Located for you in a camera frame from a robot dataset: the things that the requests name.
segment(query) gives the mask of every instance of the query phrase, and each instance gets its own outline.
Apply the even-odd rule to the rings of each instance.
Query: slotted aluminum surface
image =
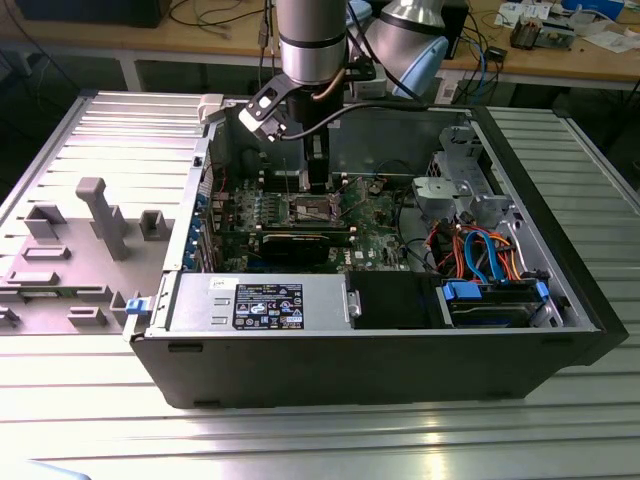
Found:
[[[637,194],[573,121],[545,110],[490,111],[614,310],[625,322],[640,319]]]
[[[554,134],[570,141],[565,133]],[[571,183],[536,172],[558,179],[545,185]],[[586,185],[611,185],[599,168],[588,175]],[[558,214],[573,222],[565,228],[594,235],[574,235],[579,248],[586,238],[633,245],[600,228],[614,220],[597,215],[592,228],[589,214],[572,208]],[[638,279],[625,265],[605,265],[602,282],[631,288]],[[519,401],[182,411],[164,402],[119,336],[0,337],[2,453],[99,480],[640,478],[640,313],[624,298],[615,306],[627,342]]]
[[[102,177],[107,202],[119,205],[125,219],[151,209],[175,219],[202,137],[199,101],[197,95],[126,92],[78,99],[34,161],[38,170],[18,186],[15,205],[0,215],[0,276],[29,235],[22,219],[35,203],[55,203],[67,218],[91,218],[75,194],[82,177]]]

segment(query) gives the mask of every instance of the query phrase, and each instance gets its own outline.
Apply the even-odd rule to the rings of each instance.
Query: table leg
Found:
[[[198,73],[200,74],[200,87],[203,92],[207,92],[209,90],[209,70],[207,65],[204,63],[198,64]]]
[[[11,65],[11,68],[21,77],[30,77],[33,71],[27,61],[27,55],[22,52],[12,52],[9,50],[3,50],[3,58],[6,58]]]
[[[136,61],[131,52],[125,52],[118,57],[120,62],[120,68],[122,69],[122,75],[127,85],[127,90],[130,92],[142,92],[144,91],[142,79],[136,66]]]

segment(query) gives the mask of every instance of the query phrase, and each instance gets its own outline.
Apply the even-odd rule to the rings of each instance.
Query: power supply label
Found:
[[[233,309],[236,330],[304,328],[302,285],[239,284]]]

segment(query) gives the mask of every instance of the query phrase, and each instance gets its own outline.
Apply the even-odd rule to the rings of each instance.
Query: computer case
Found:
[[[15,0],[26,20],[156,28],[171,0]]]

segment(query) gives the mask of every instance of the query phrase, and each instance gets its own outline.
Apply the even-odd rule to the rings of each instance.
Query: desk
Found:
[[[202,10],[207,5],[219,7],[226,4],[222,0],[199,1]],[[482,17],[499,7],[500,0],[471,0],[471,4],[481,32],[492,45],[509,52],[504,70],[500,74],[501,82],[630,90],[640,75],[638,51],[614,54],[582,39],[576,40],[571,51],[512,49],[509,46],[510,30],[492,28],[494,15],[488,15],[484,19],[488,25],[481,21]],[[260,0],[245,0],[233,13],[235,16],[258,10],[261,6]],[[177,24],[169,18],[165,18],[156,29],[141,29],[115,25],[32,22],[23,20],[19,11],[16,11],[16,15],[25,30],[51,54],[115,58],[120,62],[127,88],[132,91],[143,90],[136,68],[138,60],[217,65],[258,64],[259,14],[230,24],[230,40],[195,27]],[[179,9],[176,15],[186,21],[194,19],[188,6]],[[228,18],[227,15],[230,13],[221,12],[216,18]],[[637,22],[640,25],[640,15],[627,10],[619,20],[625,23]],[[13,25],[4,7],[0,7],[0,45],[3,50],[9,51],[37,51]],[[465,45],[459,46],[456,57],[443,62],[438,74],[444,79],[438,100],[450,100],[457,83],[469,77],[475,66],[476,61],[469,49]]]
[[[631,90],[640,77],[638,50],[616,54],[582,38],[577,38],[569,51],[511,48],[509,36],[512,30],[493,25],[495,11],[501,3],[500,0],[471,0],[473,16],[480,32],[487,37],[490,45],[508,52],[500,82]],[[618,20],[625,24],[640,25],[640,14],[624,9]],[[467,26],[473,26],[469,19]],[[622,26],[613,28],[620,32],[624,29]],[[455,58],[443,62],[440,71],[444,77],[443,83],[448,83],[448,90],[454,91],[459,80],[470,77],[476,64],[471,50],[466,45],[459,45]],[[489,69],[495,71],[495,65],[489,65]]]

